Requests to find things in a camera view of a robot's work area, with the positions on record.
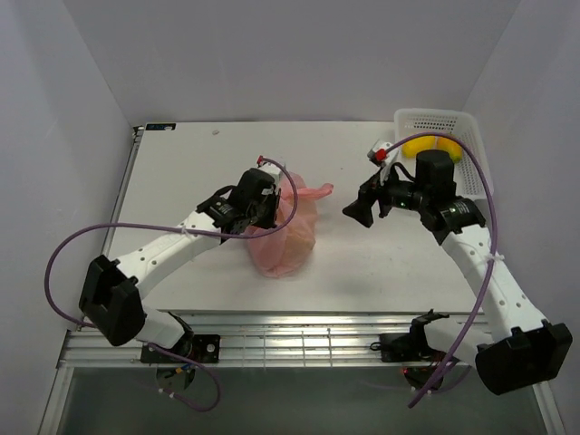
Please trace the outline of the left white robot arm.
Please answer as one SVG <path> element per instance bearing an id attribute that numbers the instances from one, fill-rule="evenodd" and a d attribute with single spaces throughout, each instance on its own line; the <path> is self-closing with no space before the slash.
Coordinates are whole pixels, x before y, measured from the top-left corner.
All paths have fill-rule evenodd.
<path id="1" fill-rule="evenodd" d="M 82 313 L 113 346 L 154 343 L 173 362 L 194 353 L 194 333 L 178 316 L 147 307 L 150 291 L 188 261 L 248 227 L 276 225 L 282 172 L 271 163 L 244 172 L 233 187 L 200 203 L 172 232 L 129 254 L 96 257 L 79 302 Z"/>

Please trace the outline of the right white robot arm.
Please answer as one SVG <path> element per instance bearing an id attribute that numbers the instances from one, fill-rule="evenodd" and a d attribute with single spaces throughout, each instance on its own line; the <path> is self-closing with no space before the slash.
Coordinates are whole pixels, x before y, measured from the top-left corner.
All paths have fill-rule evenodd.
<path id="1" fill-rule="evenodd" d="M 554 379 L 572 334 L 565 324 L 549 322 L 531 303 L 495 252 L 495 240 L 478 206 L 457 193 L 450 155 L 443 150 L 419 152 L 415 173 L 407 180 L 400 179 L 401 164 L 386 150 L 371 151 L 368 158 L 379 169 L 343 213 L 370 227 L 374 205 L 381 217 L 394 208 L 418 212 L 421 224 L 467 281 L 490 330 L 483 334 L 429 311 L 415 318 L 401 338 L 404 350 L 421 360 L 447 352 L 452 361 L 475 368 L 496 395 Z"/>

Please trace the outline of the pink plastic bag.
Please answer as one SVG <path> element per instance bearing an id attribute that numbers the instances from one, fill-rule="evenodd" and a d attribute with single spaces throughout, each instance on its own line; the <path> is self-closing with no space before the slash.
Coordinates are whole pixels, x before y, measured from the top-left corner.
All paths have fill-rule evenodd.
<path id="1" fill-rule="evenodd" d="M 334 191 L 330 183 L 324 183 L 319 188 L 308 188 L 302 177 L 293 172 L 290 176 L 297 192 L 294 217 L 274 234 L 246 242 L 254 266 L 266 277 L 289 276 L 306 263 L 316 243 L 315 227 L 319 218 L 316 202 Z"/>

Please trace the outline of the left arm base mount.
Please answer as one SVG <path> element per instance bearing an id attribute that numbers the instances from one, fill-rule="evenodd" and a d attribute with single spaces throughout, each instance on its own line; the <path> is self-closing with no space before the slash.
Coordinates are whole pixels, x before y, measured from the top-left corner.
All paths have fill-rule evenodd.
<path id="1" fill-rule="evenodd" d="M 184 337 L 171 349 L 145 343 L 141 347 L 140 362 L 157 367 L 156 382 L 163 390 L 184 392 L 202 372 L 219 387 L 216 375 L 207 365 L 219 362 L 220 345 L 218 334 L 195 333 Z"/>

